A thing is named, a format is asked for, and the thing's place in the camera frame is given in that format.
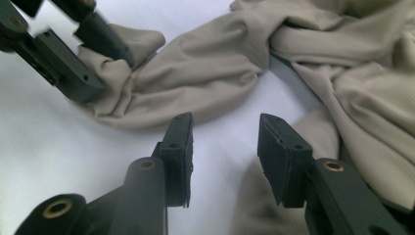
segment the brass grommet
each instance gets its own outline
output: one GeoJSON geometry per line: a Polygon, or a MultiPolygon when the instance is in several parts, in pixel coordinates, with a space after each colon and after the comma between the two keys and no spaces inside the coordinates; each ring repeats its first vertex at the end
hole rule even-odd
{"type": "Polygon", "coordinates": [[[56,218],[69,212],[73,206],[73,201],[71,199],[61,199],[50,204],[45,211],[43,211],[43,216],[45,218],[56,218]]]}
{"type": "Polygon", "coordinates": [[[83,2],[88,6],[95,6],[95,0],[83,0],[83,2]]]}
{"type": "Polygon", "coordinates": [[[24,27],[24,22],[19,18],[9,18],[9,24],[14,27],[24,27]]]}
{"type": "Polygon", "coordinates": [[[345,170],[345,167],[341,164],[335,163],[335,162],[326,162],[323,164],[325,168],[335,171],[335,172],[342,172],[345,170]]]}
{"type": "Polygon", "coordinates": [[[156,162],[153,160],[146,160],[138,165],[138,167],[142,170],[149,170],[156,167],[156,162]]]}

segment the white surface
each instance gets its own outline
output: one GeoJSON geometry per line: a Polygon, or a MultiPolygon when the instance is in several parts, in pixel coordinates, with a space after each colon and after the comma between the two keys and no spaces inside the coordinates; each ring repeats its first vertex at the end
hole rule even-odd
{"type": "MultiPolygon", "coordinates": [[[[167,42],[228,13],[231,1],[100,0],[111,23],[161,31],[167,42]]],[[[75,25],[49,2],[31,32],[51,26],[69,45],[75,25]]],[[[102,125],[73,107],[14,54],[0,53],[0,234],[13,234],[39,203],[63,193],[88,202],[122,183],[128,165],[152,154],[163,131],[102,125]]],[[[242,175],[256,156],[259,115],[293,123],[318,102],[275,59],[250,98],[236,110],[194,127],[189,209],[169,209],[169,234],[228,234],[242,175]]]]}

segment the beige fabric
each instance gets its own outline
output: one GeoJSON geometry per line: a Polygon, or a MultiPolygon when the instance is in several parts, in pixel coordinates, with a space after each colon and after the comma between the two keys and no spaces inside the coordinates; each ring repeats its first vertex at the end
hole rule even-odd
{"type": "MultiPolygon", "coordinates": [[[[274,6],[277,16],[288,15],[270,38],[272,53],[291,61],[327,107],[343,140],[341,160],[351,162],[381,197],[412,209],[414,1],[269,0],[231,6],[245,11],[274,6]]],[[[328,138],[333,135],[329,123],[312,114],[297,126],[315,149],[314,157],[337,156],[321,149],[336,142],[328,138]],[[315,126],[321,122],[328,128],[315,126]]],[[[272,204],[257,160],[246,177],[232,234],[307,233],[303,212],[286,213],[272,204]],[[253,200],[256,205],[247,203],[253,200]]]]}
{"type": "MultiPolygon", "coordinates": [[[[309,124],[313,121],[299,128],[315,156],[334,158],[344,146],[342,153],[376,193],[412,209],[414,0],[237,0],[231,8],[235,12],[179,36],[138,69],[81,48],[79,57],[111,87],[83,109],[121,127],[160,126],[189,111],[196,121],[213,118],[248,96],[267,69],[269,42],[271,52],[292,63],[327,109],[310,118],[331,130],[309,124]],[[341,143],[330,138],[333,124],[341,143]]],[[[128,44],[135,41],[131,35],[136,34],[124,36],[128,44]]],[[[243,191],[252,182],[265,187],[259,170],[250,171],[256,176],[246,180],[243,191]]],[[[241,193],[247,198],[241,198],[242,213],[235,220],[244,231],[239,234],[275,234],[286,226],[274,220],[250,223],[261,211],[280,214],[269,192],[260,194],[263,187],[258,194],[241,193]],[[258,201],[258,208],[244,208],[251,201],[258,201]]]]}
{"type": "MultiPolygon", "coordinates": [[[[125,128],[166,125],[185,112],[201,122],[232,109],[247,97],[257,75],[268,66],[270,32],[257,34],[251,28],[275,24],[261,19],[246,27],[240,24],[243,14],[238,15],[240,19],[228,15],[179,36],[135,70],[125,61],[114,62],[80,47],[78,57],[107,83],[109,91],[78,107],[103,123],[125,128]]],[[[138,43],[135,54],[142,53],[140,48],[148,51],[148,45],[157,48],[156,32],[120,31],[119,26],[115,30],[129,46],[142,37],[149,39],[138,43]]]]}

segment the clamp arm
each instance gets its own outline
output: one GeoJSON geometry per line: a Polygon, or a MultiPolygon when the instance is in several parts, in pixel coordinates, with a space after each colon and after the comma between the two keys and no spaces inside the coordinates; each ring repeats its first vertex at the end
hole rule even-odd
{"type": "Polygon", "coordinates": [[[37,206],[17,235],[163,235],[167,207],[188,207],[193,171],[193,118],[175,117],[151,157],[134,161],[122,186],[86,204],[76,194],[37,206]]]}
{"type": "MultiPolygon", "coordinates": [[[[31,17],[35,17],[43,0],[12,0],[31,17]]],[[[17,52],[51,85],[56,86],[69,99],[87,103],[106,86],[73,54],[52,30],[34,38],[27,32],[28,24],[10,0],[0,0],[0,50],[17,52]]],[[[134,64],[132,52],[110,29],[95,10],[93,0],[53,0],[70,18],[79,23],[74,33],[84,45],[114,60],[124,59],[134,64]]]]}
{"type": "Polygon", "coordinates": [[[311,235],[413,234],[389,213],[347,164],[312,157],[312,148],[283,119],[261,115],[257,153],[277,204],[302,208],[311,235]]]}

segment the clip jaw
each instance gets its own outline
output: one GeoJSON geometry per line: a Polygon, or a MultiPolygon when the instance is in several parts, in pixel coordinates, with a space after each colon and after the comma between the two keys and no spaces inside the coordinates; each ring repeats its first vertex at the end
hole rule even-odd
{"type": "MultiPolygon", "coordinates": [[[[31,17],[35,17],[43,0],[12,0],[31,17]]],[[[74,33],[84,45],[114,60],[134,64],[132,52],[105,21],[94,12],[93,0],[53,0],[70,18],[80,23],[74,33]]],[[[50,84],[69,99],[87,103],[106,89],[105,84],[73,54],[59,36],[49,29],[31,37],[26,20],[10,0],[0,0],[0,49],[17,52],[50,84]]]]}
{"type": "Polygon", "coordinates": [[[261,115],[257,154],[277,204],[301,208],[305,200],[305,174],[314,164],[311,146],[283,119],[261,115]]]}
{"type": "Polygon", "coordinates": [[[168,207],[189,207],[190,176],[193,171],[193,120],[191,113],[175,117],[152,157],[166,168],[166,203],[168,207]]]}

